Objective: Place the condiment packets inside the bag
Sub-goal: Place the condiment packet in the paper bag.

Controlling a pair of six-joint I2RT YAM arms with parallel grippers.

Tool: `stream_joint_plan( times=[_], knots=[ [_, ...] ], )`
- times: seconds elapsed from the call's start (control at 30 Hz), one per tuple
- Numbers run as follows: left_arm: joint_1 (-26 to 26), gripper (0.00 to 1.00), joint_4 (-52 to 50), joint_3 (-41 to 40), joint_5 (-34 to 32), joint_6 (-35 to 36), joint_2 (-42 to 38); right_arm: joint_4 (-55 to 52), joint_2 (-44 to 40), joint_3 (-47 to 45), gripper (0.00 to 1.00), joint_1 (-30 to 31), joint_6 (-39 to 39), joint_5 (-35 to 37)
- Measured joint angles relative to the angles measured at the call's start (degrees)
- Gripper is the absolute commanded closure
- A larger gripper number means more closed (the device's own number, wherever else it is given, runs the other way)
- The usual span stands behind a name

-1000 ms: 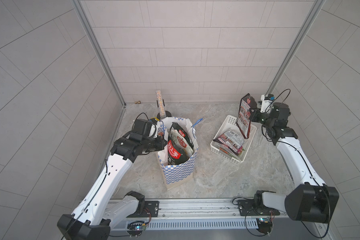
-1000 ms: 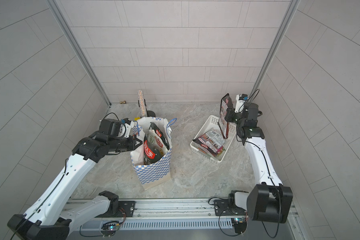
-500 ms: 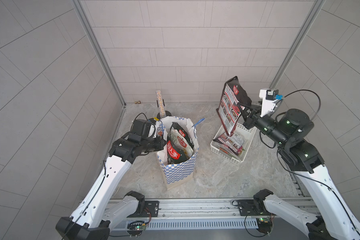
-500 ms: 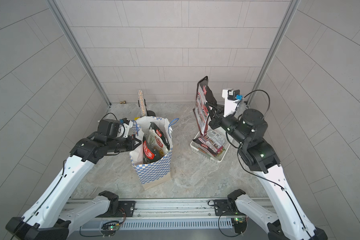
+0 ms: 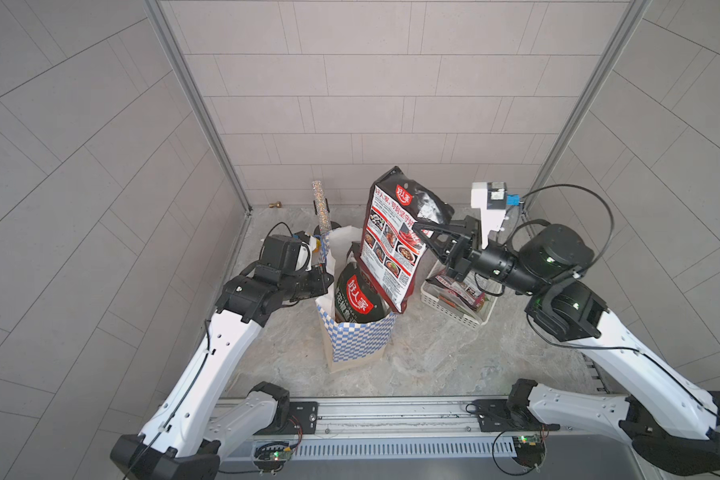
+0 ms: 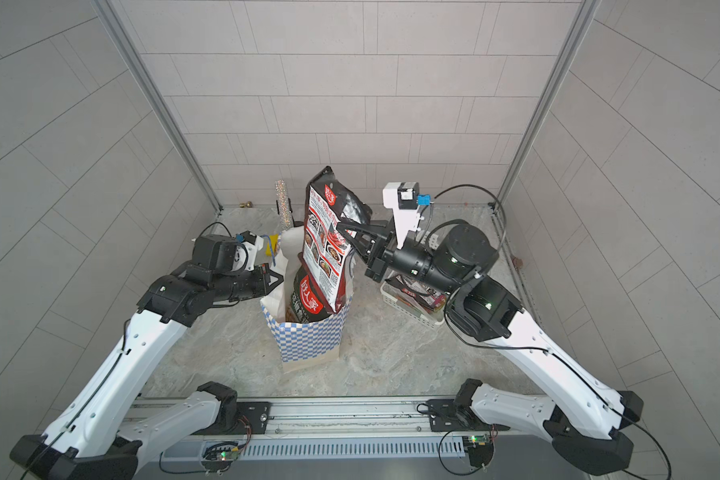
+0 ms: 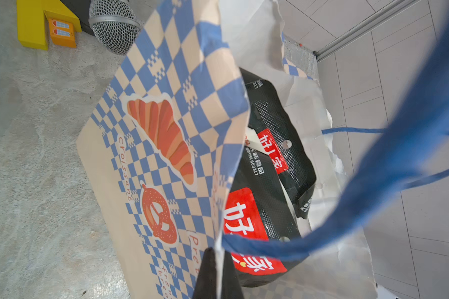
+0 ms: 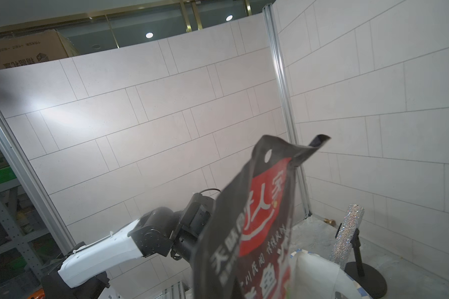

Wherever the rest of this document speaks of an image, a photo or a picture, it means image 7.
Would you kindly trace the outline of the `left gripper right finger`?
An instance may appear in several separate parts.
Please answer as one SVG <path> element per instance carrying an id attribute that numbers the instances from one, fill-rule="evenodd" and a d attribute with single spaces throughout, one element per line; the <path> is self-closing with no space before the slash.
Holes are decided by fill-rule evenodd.
<path id="1" fill-rule="evenodd" d="M 234 261 L 229 252 L 224 253 L 223 278 L 222 278 L 222 298 L 223 299 L 244 299 L 241 285 L 234 266 Z"/>

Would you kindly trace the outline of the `blue checkered paper bag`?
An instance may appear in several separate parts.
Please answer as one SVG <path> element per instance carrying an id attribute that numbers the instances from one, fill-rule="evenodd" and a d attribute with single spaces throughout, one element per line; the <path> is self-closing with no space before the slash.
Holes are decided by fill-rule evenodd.
<path id="1" fill-rule="evenodd" d="M 284 56 L 277 1 L 163 1 L 141 29 L 77 139 L 130 299 L 192 299 L 212 247 L 217 299 L 225 252 L 301 263 L 244 299 L 376 299 L 362 226 L 405 189 L 432 184 L 426 161 L 449 136 L 449 14 L 424 68 L 348 178 L 318 82 Z M 308 218 L 286 241 L 225 234 L 249 127 L 240 69 L 270 81 L 316 172 Z"/>

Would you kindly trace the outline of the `black red condiment packet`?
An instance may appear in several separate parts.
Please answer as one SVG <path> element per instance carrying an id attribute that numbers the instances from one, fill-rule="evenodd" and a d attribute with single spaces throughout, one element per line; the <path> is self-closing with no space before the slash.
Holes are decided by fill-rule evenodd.
<path id="1" fill-rule="evenodd" d="M 251 107 L 249 127 L 258 135 L 288 193 L 296 216 L 307 219 L 316 172 L 274 85 L 240 69 Z"/>

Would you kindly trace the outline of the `dark green condiment packet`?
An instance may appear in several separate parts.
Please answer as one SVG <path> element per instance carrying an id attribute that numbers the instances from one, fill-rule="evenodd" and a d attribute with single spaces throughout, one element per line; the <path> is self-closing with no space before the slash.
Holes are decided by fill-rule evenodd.
<path id="1" fill-rule="evenodd" d="M 300 236 L 271 158 L 244 147 L 224 209 L 224 233 L 248 239 L 286 241 Z M 233 253 L 243 287 L 269 284 L 301 263 Z"/>

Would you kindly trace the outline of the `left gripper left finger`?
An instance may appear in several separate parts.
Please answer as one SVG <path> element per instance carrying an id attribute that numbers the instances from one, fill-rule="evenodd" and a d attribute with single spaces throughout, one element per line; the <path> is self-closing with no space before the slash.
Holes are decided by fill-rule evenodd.
<path id="1" fill-rule="evenodd" d="M 215 251 L 212 247 L 206 249 L 198 273 L 192 299 L 217 298 L 217 266 Z"/>

